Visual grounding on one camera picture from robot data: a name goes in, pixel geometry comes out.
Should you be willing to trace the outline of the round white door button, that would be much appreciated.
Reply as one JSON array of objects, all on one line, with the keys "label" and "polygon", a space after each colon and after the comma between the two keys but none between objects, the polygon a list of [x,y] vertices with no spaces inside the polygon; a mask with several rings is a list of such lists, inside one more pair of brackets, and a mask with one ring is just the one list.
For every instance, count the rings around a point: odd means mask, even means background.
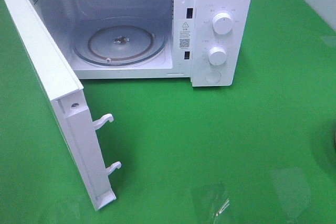
[{"label": "round white door button", "polygon": [[209,83],[218,83],[222,75],[219,71],[210,71],[205,75],[205,79]]}]

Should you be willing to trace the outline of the white microwave knob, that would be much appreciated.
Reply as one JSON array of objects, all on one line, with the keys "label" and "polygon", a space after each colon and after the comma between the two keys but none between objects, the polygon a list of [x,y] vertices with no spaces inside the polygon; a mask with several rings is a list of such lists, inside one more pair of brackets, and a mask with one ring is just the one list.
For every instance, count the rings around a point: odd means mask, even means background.
[{"label": "white microwave knob", "polygon": [[232,15],[226,10],[219,12],[212,19],[213,30],[219,35],[225,35],[229,33],[233,28],[233,24],[234,19]]},{"label": "white microwave knob", "polygon": [[220,66],[227,60],[227,52],[223,47],[212,47],[208,52],[208,60],[211,65]]}]

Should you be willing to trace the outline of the white microwave door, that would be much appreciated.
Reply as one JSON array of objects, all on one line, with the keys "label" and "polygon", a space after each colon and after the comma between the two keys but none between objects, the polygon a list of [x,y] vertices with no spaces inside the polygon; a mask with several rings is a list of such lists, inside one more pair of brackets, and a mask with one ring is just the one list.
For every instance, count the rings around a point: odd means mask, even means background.
[{"label": "white microwave door", "polygon": [[58,126],[76,163],[95,210],[116,199],[109,175],[120,162],[106,167],[96,131],[113,121],[112,114],[93,120],[83,85],[63,56],[30,0],[4,0]]}]

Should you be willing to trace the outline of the glass microwave turntable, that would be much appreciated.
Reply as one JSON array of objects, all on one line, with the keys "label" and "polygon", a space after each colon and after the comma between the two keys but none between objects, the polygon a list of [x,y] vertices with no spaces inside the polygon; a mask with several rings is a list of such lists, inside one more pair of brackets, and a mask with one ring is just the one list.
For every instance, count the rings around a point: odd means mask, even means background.
[{"label": "glass microwave turntable", "polygon": [[165,47],[172,27],[169,20],[114,17],[81,22],[73,39],[74,52],[86,62],[121,67],[144,62]]}]

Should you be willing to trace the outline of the white microwave oven body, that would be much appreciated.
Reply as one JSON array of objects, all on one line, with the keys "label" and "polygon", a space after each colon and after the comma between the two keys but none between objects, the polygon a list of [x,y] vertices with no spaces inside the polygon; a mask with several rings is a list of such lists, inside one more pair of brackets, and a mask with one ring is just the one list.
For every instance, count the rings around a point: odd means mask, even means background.
[{"label": "white microwave oven body", "polygon": [[[250,0],[30,0],[33,8],[80,79],[189,78],[195,87],[232,84]],[[219,35],[213,17],[228,11],[232,30]],[[114,17],[139,17],[171,21],[171,35],[156,56],[129,66],[105,67],[81,59],[73,50],[75,32],[81,22]],[[227,60],[211,65],[208,52],[223,47]],[[205,75],[219,71],[218,83]]]}]

